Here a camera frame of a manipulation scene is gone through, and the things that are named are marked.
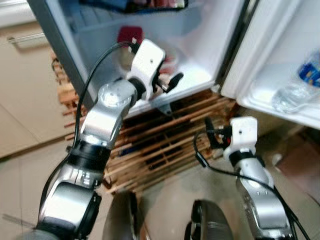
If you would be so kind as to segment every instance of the blue label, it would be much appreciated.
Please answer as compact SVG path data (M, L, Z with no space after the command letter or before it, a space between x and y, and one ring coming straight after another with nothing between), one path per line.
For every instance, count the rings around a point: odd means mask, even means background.
M304 82L315 87L320 87L320 71L311 63L303 64L298 71L298 75Z

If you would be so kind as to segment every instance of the cabinet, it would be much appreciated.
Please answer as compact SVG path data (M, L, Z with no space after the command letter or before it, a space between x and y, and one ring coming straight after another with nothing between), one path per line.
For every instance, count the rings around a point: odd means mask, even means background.
M45 38L22 39L15 44L9 41L38 33L42 29L36 22L0 29L0 105L1 111L7 113L0 118L20 126L14 132L19 144L6 148L0 157L70 131L63 127L70 119L62 116L64 107L58 102L48 42ZM0 143L12 137L10 129L1 126Z

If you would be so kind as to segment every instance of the electrical cord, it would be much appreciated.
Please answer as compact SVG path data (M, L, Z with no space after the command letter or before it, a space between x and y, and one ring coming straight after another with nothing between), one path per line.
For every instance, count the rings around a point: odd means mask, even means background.
M86 96L89 84L93 79L93 75L97 71L97 69L100 66L100 64L102 63L102 61L107 56L109 56L114 50L117 50L117 49L125 47L125 46L131 47L133 53L137 53L138 48L139 48L139 44L138 43L132 43L130 41L118 42L118 43L112 45L110 48L108 48L104 53L102 53L101 56L98 58L98 60L92 66L91 71L90 71L90 73L88 75L88 78L86 80L86 83L84 85L84 88L83 88L83 90L82 90L82 92L80 94L80 97L79 97L79 100L78 100L78 104L77 104L77 107L76 107L75 129L74 129L74 139L73 139L72 148L75 148L77 146L78 141L79 141L81 106L82 106L82 103L83 103L84 98ZM43 204L44 204L44 202L46 200L50 183L51 183L52 179L54 178L54 176L59 171L59 169L67 161L68 156L69 156L69 154L58 164L58 166L55 167L55 169L52 171L52 173L50 174L50 176L46 180L45 185L44 185L43 190L42 190L41 198L40 198L39 214L40 214L41 207L43 206Z
M258 179L255 179L255 178L252 178L252 177L249 177L249 176L245 176L245 175L239 174L237 172L232 172L232 171L226 171L226 170L223 170L223 169L219 169L219 168L211 166L208 163L206 158L199 152L198 147L197 147L197 139L198 139L199 135L200 134L205 134L205 133L206 133L206 131L199 131L194 135L194 138L193 138L193 148L194 148L194 151L195 151L195 157L201 163L201 165L204 168L207 167L210 170L212 170L214 172L217 172L217 173L220 173L220 174L225 174L225 175L234 176L234 177L238 177L238 178L242 178L242 179L246 179L246 180L249 180L249 181L256 182L256 183L260 184L262 187L264 187L267 190L271 191L280 200L280 202L282 203L282 205L284 207L285 212L287 213L293 237L295 237L295 239L297 240L296 229L295 229L295 226L293 224L293 222L294 222L294 223L296 223L296 225L301 230L304 238L306 240L311 240L309 238L308 234L306 233L305 229L302 227L301 223L299 222L298 217L295 215L295 213L292 211L292 209L288 206L288 204L283 199L283 197L280 195L280 193L278 192L276 187L272 188L269 185L265 184L264 182L261 182Z

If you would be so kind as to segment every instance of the tiled floor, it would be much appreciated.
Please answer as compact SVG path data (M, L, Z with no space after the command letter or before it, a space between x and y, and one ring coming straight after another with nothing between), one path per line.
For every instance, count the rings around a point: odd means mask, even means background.
M53 168L65 156L66 142L58 142L0 163L0 214L35 224L43 185ZM231 169L219 160L218 167ZM283 197L293 208L309 236L320 240L320 207L274 168L271 173ZM105 217L112 196L99 192L102 204L90 235L102 239ZM139 205L152 240L182 240L195 199L216 202L224 211L236 240L253 239L244 215L235 179L196 166L143 192ZM28 231L26 227L0 218L0 239L10 240Z

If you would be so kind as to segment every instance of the open refrigerator door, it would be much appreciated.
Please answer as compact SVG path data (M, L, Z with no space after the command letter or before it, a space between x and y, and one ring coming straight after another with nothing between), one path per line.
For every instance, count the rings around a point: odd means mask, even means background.
M306 57L320 47L319 8L317 0L260 1L221 94L243 107L320 129L320 98L294 113L272 106L277 91L291 83Z
M117 40L124 39L123 29L131 29L139 38L153 41L173 56L169 74L183 73L183 79L168 94L139 100L130 116L212 87L246 5L245 0L189 0L188 6L179 11L121 14L79 0L28 2L78 93L97 58ZM121 64L119 59L116 52L97 70L88 88L92 101L103 84L126 75L123 65L130 64Z

